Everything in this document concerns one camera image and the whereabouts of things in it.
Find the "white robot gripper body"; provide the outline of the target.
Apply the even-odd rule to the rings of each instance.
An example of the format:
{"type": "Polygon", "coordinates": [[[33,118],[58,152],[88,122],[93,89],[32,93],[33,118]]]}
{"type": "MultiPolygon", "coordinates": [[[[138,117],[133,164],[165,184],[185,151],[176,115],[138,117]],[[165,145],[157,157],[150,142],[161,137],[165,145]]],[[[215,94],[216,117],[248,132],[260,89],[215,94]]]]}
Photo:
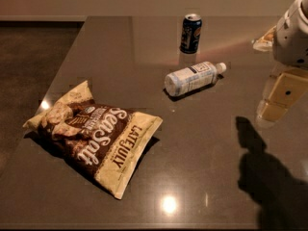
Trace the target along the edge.
{"type": "Polygon", "coordinates": [[[282,64],[308,66],[308,0],[295,0],[278,20],[272,51],[282,64]]]}

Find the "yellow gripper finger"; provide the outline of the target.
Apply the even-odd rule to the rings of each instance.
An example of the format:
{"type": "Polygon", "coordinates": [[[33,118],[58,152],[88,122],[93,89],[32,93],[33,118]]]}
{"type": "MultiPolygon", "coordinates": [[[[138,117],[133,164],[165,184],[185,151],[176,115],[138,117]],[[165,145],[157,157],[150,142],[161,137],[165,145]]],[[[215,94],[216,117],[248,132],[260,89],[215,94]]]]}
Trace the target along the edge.
{"type": "Polygon", "coordinates": [[[276,31],[276,27],[273,26],[260,38],[253,42],[253,49],[260,52],[270,52],[273,46],[273,37],[276,31]]]}
{"type": "Polygon", "coordinates": [[[257,108],[259,122],[276,122],[308,91],[308,71],[289,68],[271,75],[257,108]]]}

